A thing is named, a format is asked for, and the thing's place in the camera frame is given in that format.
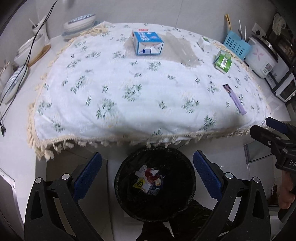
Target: white countertop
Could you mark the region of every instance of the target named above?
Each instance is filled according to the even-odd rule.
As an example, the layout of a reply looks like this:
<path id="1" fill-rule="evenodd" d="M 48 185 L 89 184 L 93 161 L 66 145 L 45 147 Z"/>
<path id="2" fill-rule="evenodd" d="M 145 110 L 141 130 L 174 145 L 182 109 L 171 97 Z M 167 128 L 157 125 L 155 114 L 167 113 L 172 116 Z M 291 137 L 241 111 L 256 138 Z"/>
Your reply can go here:
<path id="1" fill-rule="evenodd" d="M 35 178 L 43 177 L 46 179 L 45 160 L 39 162 L 34 150 L 30 149 L 27 144 L 27 124 L 28 106 L 34 102 L 37 96 L 35 87 L 42 83 L 40 76 L 49 71 L 48 63 L 67 44 L 61 36 L 52 39 L 51 43 L 52 48 L 49 52 L 29 69 L 23 86 L 4 117 L 4 125 L 7 130 L 5 137 L 0 137 L 0 168 L 15 180 L 17 201 L 23 221 Z M 254 78 L 271 107 L 272 117 L 281 121 L 289 121 L 290 116 L 285 104 L 271 93 L 264 79 L 260 79 L 255 74 Z M 3 105 L 0 112 L 3 113 L 6 108 Z"/>

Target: trash can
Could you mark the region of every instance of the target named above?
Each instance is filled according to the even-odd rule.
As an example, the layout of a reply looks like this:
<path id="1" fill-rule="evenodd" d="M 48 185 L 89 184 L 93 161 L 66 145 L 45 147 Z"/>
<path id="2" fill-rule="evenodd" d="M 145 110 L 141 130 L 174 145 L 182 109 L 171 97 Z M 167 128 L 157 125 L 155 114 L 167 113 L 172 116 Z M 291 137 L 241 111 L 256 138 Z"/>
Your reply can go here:
<path id="1" fill-rule="evenodd" d="M 160 187 L 156 194 L 149 195 L 139 188 L 139 173 L 143 166 L 153 170 L 153 174 L 158 171 L 155 176 L 149 173 L 148 177 L 159 176 L 155 181 Z M 120 206 L 129 216 L 140 221 L 167 222 L 188 207 L 195 194 L 195 173 L 189 159 L 177 149 L 141 148 L 123 161 L 114 188 Z"/>

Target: white floral tablecloth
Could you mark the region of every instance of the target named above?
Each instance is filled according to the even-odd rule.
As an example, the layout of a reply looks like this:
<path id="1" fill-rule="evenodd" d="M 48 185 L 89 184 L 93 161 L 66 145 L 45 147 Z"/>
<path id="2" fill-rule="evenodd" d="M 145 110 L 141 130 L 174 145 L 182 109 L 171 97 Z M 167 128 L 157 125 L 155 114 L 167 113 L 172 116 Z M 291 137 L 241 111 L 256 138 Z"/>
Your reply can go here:
<path id="1" fill-rule="evenodd" d="M 78 37 L 48 73 L 30 113 L 29 142 L 38 150 L 66 140 L 171 143 L 246 133 L 264 125 L 269 108 L 251 75 L 236 60 L 227 74 L 197 44 L 200 35 L 155 24 L 108 24 L 108 32 Z M 125 55 L 132 29 L 172 33 L 191 44 L 200 66 Z M 224 90 L 229 84 L 247 111 Z"/>

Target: electrical outlet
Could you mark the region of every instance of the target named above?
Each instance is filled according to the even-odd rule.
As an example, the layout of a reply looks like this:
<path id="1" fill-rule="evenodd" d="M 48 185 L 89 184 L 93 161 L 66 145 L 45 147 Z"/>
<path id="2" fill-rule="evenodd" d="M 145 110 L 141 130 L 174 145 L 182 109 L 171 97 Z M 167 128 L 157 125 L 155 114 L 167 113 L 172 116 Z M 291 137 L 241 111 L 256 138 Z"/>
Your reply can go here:
<path id="1" fill-rule="evenodd" d="M 257 36 L 257 37 L 262 37 L 266 35 L 266 32 L 259 26 L 258 23 L 255 23 L 252 32 Z"/>

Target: dark cloth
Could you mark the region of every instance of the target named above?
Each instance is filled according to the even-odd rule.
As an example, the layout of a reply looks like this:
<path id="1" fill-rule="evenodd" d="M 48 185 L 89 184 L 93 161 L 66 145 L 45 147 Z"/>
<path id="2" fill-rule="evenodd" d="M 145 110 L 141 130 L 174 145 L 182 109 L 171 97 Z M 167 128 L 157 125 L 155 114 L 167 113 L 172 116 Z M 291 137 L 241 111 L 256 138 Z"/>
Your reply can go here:
<path id="1" fill-rule="evenodd" d="M 161 222 L 144 222 L 141 235 L 136 241 L 191 241 L 199 232 L 212 210 L 192 200 L 189 207 L 170 220 L 170 230 Z M 232 222 L 228 220 L 222 233 L 230 230 Z"/>

